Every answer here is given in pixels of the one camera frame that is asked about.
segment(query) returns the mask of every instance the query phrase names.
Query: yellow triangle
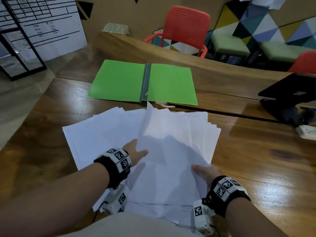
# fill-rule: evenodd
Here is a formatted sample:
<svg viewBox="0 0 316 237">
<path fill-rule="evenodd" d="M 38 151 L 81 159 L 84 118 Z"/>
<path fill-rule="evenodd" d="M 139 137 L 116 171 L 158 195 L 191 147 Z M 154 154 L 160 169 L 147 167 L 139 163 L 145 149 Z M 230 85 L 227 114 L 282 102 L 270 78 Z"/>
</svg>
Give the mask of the yellow triangle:
<svg viewBox="0 0 316 237">
<path fill-rule="evenodd" d="M 170 46 L 170 50 L 172 51 L 178 51 L 176 48 L 174 48 L 173 46 Z"/>
<path fill-rule="evenodd" d="M 234 15 L 234 13 L 231 12 L 231 10 L 224 5 L 223 11 L 219 17 L 219 20 L 216 24 L 215 29 L 233 24 L 235 22 L 238 22 L 238 18 Z"/>
<path fill-rule="evenodd" d="M 247 45 L 250 39 L 251 37 L 246 37 L 246 38 L 243 38 L 242 41 L 244 42 L 245 45 Z"/>
<path fill-rule="evenodd" d="M 300 27 L 303 21 L 294 22 L 292 24 L 280 27 L 280 32 L 285 42 L 294 34 L 294 32 Z"/>
</svg>

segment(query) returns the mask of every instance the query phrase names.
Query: person's left hand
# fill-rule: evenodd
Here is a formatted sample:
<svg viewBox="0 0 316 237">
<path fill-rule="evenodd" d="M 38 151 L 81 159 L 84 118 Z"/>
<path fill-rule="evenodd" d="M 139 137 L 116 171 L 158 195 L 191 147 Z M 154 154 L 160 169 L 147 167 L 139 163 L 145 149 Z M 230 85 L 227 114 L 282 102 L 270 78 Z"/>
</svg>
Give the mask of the person's left hand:
<svg viewBox="0 0 316 237">
<path fill-rule="evenodd" d="M 135 166 L 140 161 L 140 159 L 148 155 L 148 150 L 136 151 L 136 144 L 137 139 L 133 139 L 122 148 L 123 150 L 126 150 L 128 152 L 128 155 L 130 156 L 132 162 L 132 166 Z"/>
</svg>

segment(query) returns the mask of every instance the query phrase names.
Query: power outlet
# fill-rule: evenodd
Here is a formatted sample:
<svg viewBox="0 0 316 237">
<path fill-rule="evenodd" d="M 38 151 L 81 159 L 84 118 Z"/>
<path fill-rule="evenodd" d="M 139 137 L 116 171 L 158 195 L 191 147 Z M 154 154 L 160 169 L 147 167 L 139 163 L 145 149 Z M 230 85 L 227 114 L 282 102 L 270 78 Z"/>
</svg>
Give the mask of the power outlet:
<svg viewBox="0 0 316 237">
<path fill-rule="evenodd" d="M 296 130 L 303 139 L 316 141 L 316 127 L 300 125 L 296 128 Z"/>
</svg>

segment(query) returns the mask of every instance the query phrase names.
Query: beige shirt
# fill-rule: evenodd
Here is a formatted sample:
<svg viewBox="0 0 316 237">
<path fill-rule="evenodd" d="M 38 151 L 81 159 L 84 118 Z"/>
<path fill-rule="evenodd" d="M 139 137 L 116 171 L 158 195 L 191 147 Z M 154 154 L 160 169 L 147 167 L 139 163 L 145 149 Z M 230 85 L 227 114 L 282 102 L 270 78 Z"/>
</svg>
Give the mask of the beige shirt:
<svg viewBox="0 0 316 237">
<path fill-rule="evenodd" d="M 197 237 L 189 228 L 177 227 L 164 219 L 131 213 L 117 213 L 87 228 L 62 237 Z"/>
</svg>

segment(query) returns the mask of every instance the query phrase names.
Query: black monitor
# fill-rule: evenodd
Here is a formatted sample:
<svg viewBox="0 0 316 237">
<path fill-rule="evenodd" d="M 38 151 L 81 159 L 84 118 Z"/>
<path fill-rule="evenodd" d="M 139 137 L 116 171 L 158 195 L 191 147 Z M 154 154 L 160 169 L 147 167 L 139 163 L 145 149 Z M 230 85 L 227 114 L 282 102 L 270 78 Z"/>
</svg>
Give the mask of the black monitor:
<svg viewBox="0 0 316 237">
<path fill-rule="evenodd" d="M 281 122 L 307 124 L 295 107 L 300 103 L 316 100 L 316 76 L 293 73 L 258 93 L 263 107 Z"/>
</svg>

